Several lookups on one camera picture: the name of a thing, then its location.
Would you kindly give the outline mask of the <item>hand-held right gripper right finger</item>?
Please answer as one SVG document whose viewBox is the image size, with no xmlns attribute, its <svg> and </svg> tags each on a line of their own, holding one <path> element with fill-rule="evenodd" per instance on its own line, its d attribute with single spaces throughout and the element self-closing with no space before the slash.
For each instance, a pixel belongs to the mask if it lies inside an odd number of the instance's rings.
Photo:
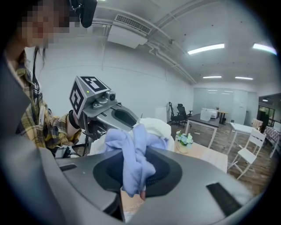
<svg viewBox="0 0 281 225">
<path fill-rule="evenodd" d="M 179 163 L 182 178 L 167 195 L 147 198 L 130 225 L 236 225 L 258 200 L 242 183 L 206 161 L 161 149 L 150 152 Z M 241 205 L 229 216 L 207 189 L 217 182 Z"/>
</svg>

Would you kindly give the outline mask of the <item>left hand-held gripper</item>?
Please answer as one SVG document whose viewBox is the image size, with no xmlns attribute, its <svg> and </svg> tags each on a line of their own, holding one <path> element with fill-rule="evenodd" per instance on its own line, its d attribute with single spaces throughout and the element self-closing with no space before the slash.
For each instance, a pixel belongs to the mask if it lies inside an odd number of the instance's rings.
<svg viewBox="0 0 281 225">
<path fill-rule="evenodd" d="M 78 123 L 99 121 L 107 127 L 132 130 L 138 117 L 123 105 L 118 105 L 116 93 L 95 76 L 76 76 L 69 100 Z"/>
</svg>

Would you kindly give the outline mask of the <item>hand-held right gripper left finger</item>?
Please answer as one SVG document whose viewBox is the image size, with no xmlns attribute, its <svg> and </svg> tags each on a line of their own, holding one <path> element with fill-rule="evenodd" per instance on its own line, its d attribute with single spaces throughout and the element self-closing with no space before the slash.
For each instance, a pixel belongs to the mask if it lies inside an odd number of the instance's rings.
<svg viewBox="0 0 281 225">
<path fill-rule="evenodd" d="M 76 221 L 124 221 L 120 151 L 56 161 L 70 183 L 69 215 Z"/>
</svg>

